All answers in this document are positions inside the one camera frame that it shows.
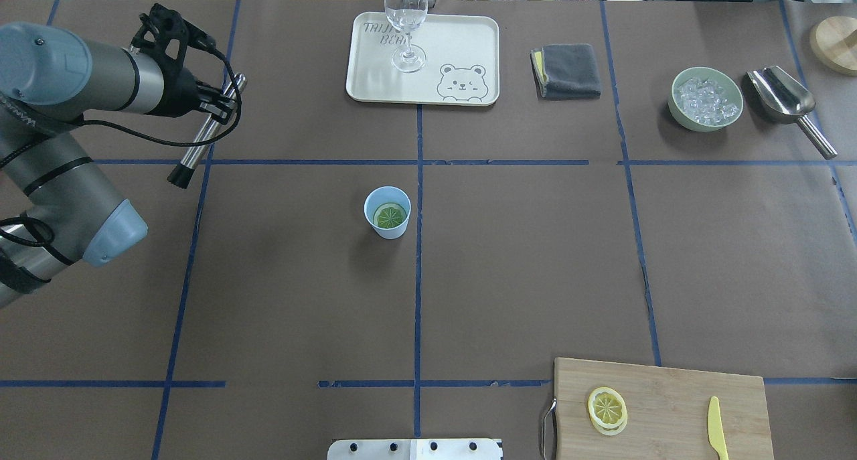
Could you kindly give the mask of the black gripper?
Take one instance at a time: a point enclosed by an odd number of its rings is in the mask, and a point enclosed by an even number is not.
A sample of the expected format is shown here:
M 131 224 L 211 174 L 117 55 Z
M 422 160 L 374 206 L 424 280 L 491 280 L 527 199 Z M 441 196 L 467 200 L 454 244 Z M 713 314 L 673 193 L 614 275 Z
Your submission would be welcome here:
M 160 97 L 147 115 L 177 118 L 190 111 L 209 113 L 221 125 L 227 125 L 236 110 L 236 99 L 227 91 L 216 90 L 198 80 L 184 66 L 188 48 L 218 56 L 214 37 L 184 19 L 178 11 L 154 3 L 148 13 L 139 15 L 141 27 L 131 46 L 152 58 L 158 66 L 163 85 Z

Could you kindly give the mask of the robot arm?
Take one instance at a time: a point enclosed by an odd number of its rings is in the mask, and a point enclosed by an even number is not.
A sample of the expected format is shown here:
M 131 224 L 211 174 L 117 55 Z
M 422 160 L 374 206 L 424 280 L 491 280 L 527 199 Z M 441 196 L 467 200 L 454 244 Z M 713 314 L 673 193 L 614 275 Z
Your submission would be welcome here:
M 2 170 L 31 208 L 2 221 L 1 299 L 8 305 L 49 284 L 78 261 L 99 267 L 147 236 L 131 201 L 72 133 L 108 127 L 186 154 L 169 183 L 189 185 L 209 145 L 242 117 L 244 74 L 214 37 L 178 11 L 154 3 L 125 48 L 15 21 L 2 26 Z M 177 118 L 204 113 L 195 139 L 156 139 L 88 111 Z

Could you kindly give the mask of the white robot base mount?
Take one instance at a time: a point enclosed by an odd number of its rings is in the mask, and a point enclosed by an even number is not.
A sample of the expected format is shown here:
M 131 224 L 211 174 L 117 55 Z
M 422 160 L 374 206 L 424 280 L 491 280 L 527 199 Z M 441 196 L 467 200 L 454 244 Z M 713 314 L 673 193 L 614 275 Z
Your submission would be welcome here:
M 342 439 L 327 459 L 503 459 L 502 441 L 490 438 Z

